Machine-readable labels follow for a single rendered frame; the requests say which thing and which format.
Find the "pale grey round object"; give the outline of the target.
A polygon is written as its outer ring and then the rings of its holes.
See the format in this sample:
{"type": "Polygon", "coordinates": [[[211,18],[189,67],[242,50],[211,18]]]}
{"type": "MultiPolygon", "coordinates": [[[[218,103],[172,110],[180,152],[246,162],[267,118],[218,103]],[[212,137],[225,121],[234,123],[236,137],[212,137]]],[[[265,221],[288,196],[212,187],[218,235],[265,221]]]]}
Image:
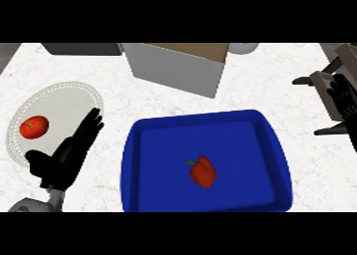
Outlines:
{"type": "Polygon", "coordinates": [[[246,55],[255,51],[258,43],[231,43],[228,45],[228,52],[236,55],[246,55]]]}

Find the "tiered basket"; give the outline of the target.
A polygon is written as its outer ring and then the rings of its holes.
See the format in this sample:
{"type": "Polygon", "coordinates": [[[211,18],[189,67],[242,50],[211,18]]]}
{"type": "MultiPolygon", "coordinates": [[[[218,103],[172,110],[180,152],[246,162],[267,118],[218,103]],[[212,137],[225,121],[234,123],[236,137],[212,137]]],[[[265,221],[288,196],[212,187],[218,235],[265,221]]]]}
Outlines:
{"type": "Polygon", "coordinates": [[[333,100],[328,94],[330,89],[332,75],[342,74],[350,80],[357,90],[357,43],[323,43],[322,49],[330,61],[322,71],[316,71],[308,77],[296,78],[294,85],[308,85],[317,90],[329,117],[338,122],[338,125],[314,132],[316,135],[345,134],[347,127],[342,117],[338,113],[333,100]]]}

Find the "white oval plate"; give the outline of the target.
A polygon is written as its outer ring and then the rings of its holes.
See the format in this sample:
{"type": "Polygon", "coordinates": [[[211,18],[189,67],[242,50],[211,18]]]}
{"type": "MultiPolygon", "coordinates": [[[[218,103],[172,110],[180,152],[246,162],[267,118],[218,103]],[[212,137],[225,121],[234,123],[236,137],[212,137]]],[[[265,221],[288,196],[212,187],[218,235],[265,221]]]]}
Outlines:
{"type": "Polygon", "coordinates": [[[38,149],[53,154],[67,136],[72,136],[92,108],[104,109],[104,101],[95,88],[82,82],[58,83],[41,90],[26,101],[13,117],[7,131],[7,150],[14,161],[29,166],[26,152],[38,149]],[[47,133],[27,139],[20,125],[35,116],[50,122],[47,133]]]}

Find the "red tomato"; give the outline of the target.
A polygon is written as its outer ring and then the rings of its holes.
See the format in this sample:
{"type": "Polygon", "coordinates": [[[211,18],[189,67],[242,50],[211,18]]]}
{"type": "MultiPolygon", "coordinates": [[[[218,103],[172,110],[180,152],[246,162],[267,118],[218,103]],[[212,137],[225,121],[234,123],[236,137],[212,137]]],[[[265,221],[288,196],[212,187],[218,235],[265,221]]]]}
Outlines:
{"type": "Polygon", "coordinates": [[[50,129],[50,121],[44,116],[33,116],[20,124],[20,134],[27,139],[39,138],[50,129]]]}

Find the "dark grey appliance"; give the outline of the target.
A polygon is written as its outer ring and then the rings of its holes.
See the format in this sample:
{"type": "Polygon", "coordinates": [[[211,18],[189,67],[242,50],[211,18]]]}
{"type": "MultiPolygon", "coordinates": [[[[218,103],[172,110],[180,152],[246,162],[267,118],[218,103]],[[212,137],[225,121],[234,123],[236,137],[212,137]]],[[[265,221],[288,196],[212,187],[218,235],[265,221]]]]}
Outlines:
{"type": "Polygon", "coordinates": [[[118,43],[44,43],[53,55],[63,56],[122,56],[118,43]]]}

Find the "grey open box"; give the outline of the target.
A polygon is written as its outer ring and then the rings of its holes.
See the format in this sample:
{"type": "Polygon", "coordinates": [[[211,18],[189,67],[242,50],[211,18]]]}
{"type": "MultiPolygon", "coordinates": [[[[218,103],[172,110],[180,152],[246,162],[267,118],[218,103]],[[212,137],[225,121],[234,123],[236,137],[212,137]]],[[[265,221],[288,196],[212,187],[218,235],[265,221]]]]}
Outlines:
{"type": "Polygon", "coordinates": [[[215,98],[227,43],[123,43],[134,76],[215,98]]]}

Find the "blue tray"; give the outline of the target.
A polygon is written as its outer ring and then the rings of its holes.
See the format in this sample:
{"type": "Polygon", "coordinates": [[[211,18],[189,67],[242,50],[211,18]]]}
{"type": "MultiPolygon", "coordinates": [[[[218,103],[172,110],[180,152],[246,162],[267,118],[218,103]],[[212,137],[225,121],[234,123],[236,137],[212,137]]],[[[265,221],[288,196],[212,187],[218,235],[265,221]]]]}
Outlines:
{"type": "Polygon", "coordinates": [[[285,211],[289,166],[257,110],[135,122],[122,166],[128,212],[285,211]]]}

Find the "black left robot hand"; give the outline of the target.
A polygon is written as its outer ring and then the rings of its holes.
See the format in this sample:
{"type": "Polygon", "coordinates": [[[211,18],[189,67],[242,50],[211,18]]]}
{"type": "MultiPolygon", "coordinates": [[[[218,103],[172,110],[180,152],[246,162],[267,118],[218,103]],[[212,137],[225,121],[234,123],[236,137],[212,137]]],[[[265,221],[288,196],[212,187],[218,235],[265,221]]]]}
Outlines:
{"type": "Polygon", "coordinates": [[[36,149],[26,152],[30,173],[42,179],[42,188],[66,191],[73,185],[103,127],[101,110],[92,108],[53,155],[36,149]]]}

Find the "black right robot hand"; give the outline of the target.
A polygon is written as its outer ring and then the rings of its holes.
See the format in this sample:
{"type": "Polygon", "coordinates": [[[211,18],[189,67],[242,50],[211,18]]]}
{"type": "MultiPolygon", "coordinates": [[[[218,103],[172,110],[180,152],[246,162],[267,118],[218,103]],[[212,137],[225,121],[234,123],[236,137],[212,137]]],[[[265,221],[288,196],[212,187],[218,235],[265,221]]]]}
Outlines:
{"type": "Polygon", "coordinates": [[[344,118],[350,139],[357,152],[357,91],[342,74],[333,76],[328,94],[333,99],[338,112],[344,118]]]}

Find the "red bell pepper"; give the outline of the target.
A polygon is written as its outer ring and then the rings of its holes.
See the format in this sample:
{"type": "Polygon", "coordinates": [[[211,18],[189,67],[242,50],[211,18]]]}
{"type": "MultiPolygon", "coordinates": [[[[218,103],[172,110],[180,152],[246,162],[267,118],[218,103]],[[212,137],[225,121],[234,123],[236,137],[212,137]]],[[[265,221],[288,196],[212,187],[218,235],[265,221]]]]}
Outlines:
{"type": "Polygon", "coordinates": [[[209,158],[202,155],[197,160],[189,159],[186,162],[191,166],[190,178],[203,188],[211,188],[217,180],[217,171],[209,158]]]}

